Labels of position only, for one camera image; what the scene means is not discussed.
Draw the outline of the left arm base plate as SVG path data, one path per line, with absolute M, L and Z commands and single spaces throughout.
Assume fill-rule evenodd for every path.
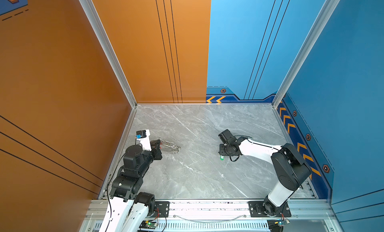
M 150 213 L 150 218 L 168 218 L 170 212 L 169 201 L 155 201 L 154 211 Z

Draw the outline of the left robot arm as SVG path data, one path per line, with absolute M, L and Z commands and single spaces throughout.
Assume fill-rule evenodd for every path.
M 155 210 L 155 196 L 140 192 L 144 176 L 153 161 L 162 159 L 161 141 L 130 146 L 123 156 L 123 166 L 112 182 L 108 207 L 101 232 L 137 232 L 146 217 Z

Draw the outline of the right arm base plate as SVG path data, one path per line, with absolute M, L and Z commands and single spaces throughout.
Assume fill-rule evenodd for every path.
M 248 206 L 252 218 L 290 218 L 292 216 L 288 202 L 284 202 L 280 207 L 276 207 L 270 202 L 250 201 Z

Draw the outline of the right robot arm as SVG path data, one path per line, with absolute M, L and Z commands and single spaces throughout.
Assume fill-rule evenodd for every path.
M 292 144 L 273 146 L 255 142 L 246 136 L 234 136 L 229 130 L 219 134 L 221 159 L 229 157 L 236 162 L 240 156 L 266 161 L 274 166 L 278 182 L 263 202 L 249 202 L 252 217 L 291 216 L 288 199 L 311 175 L 312 170 Z

